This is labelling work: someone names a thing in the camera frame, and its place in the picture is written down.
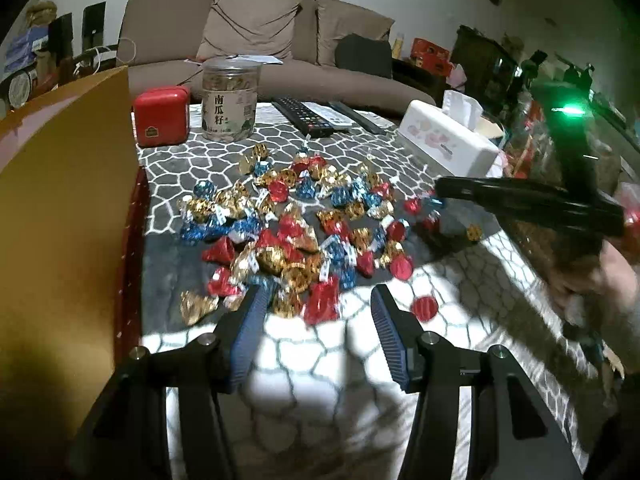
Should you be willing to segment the person's right hand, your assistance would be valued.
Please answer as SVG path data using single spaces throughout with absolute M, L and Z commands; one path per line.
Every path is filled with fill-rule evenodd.
M 597 258 L 576 260 L 564 270 L 550 273 L 554 300 L 566 307 L 571 296 L 594 292 L 603 301 L 602 337 L 614 344 L 639 342 L 639 278 L 627 259 L 610 242 Z

